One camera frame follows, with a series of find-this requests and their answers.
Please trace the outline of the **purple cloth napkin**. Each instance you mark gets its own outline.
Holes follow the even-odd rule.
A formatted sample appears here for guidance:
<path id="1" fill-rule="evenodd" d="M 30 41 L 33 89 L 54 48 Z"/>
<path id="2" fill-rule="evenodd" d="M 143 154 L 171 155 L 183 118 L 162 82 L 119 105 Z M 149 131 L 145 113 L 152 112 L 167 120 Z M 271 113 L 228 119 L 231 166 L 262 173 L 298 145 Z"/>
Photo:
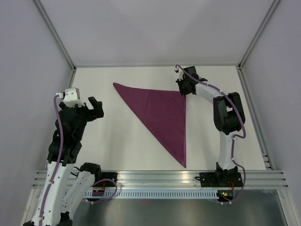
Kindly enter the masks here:
<path id="1" fill-rule="evenodd" d="M 132 88 L 116 82 L 113 86 L 149 132 L 186 168 L 186 97 L 179 91 Z"/>

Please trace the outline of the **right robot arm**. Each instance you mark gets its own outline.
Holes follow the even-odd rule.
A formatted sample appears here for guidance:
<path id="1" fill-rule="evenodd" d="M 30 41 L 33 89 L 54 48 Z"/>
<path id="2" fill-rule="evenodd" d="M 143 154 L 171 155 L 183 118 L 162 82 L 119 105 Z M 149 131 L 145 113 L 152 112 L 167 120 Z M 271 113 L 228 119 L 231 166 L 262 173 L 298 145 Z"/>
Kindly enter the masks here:
<path id="1" fill-rule="evenodd" d="M 202 187 L 243 187 L 244 173 L 238 171 L 241 165 L 235 162 L 236 138 L 244 139 L 246 121 L 240 95 L 227 93 L 199 77 L 194 66 L 176 65 L 174 71 L 180 75 L 176 80 L 183 96 L 194 94 L 213 105 L 213 119 L 220 133 L 220 154 L 214 172 L 201 172 L 196 180 Z"/>

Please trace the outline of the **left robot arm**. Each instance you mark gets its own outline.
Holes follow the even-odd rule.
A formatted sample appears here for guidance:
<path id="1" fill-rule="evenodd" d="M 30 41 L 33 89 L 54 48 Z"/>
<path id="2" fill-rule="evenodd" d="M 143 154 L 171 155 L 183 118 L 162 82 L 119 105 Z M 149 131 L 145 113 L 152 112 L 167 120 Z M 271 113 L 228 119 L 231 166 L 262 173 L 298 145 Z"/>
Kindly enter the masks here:
<path id="1" fill-rule="evenodd" d="M 71 226 L 86 191 L 102 183 L 100 165 L 86 162 L 80 167 L 70 190 L 65 191 L 82 148 L 87 123 L 104 116 L 102 102 L 94 97 L 88 100 L 92 109 L 86 104 L 69 107 L 64 100 L 54 104 L 56 129 L 48 148 L 46 181 L 37 208 L 26 226 Z"/>

